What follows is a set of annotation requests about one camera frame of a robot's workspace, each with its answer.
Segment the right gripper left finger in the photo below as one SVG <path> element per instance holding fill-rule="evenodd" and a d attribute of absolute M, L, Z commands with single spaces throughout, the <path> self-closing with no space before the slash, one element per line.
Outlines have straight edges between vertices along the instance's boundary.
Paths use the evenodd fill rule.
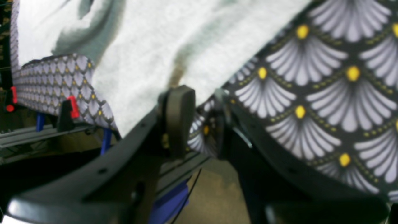
<path fill-rule="evenodd" d="M 104 155 L 51 183 L 14 196 L 7 224 L 146 224 L 164 163 L 186 155 L 195 116 L 188 86 L 157 105 Z"/>

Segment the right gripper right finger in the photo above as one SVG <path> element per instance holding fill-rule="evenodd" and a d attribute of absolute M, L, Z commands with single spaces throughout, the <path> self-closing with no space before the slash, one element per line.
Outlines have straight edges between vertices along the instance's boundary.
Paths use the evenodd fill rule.
<path fill-rule="evenodd" d="M 364 193 L 308 167 L 266 133 L 254 117 L 215 91 L 218 158 L 227 160 L 259 196 L 258 215 L 267 224 L 379 224 L 390 208 Z"/>

